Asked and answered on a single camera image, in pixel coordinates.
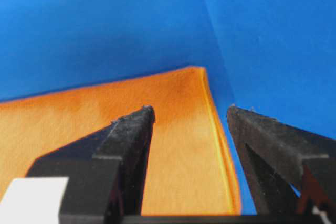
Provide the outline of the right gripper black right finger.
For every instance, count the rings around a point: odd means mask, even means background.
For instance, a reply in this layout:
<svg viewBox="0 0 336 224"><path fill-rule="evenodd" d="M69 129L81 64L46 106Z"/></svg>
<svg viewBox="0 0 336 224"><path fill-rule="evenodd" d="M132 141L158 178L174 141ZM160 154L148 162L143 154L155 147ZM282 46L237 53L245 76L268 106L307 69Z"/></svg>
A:
<svg viewBox="0 0 336 224"><path fill-rule="evenodd" d="M237 106L227 123L259 214L335 214L335 140Z"/></svg>

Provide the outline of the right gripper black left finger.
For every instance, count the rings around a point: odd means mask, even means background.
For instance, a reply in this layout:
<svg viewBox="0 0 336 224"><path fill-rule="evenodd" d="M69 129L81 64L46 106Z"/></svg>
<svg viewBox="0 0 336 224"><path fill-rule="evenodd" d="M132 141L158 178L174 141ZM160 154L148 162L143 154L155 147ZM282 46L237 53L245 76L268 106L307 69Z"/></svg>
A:
<svg viewBox="0 0 336 224"><path fill-rule="evenodd" d="M68 178L60 223L118 223L141 211L154 109L144 106L33 162L27 177Z"/></svg>

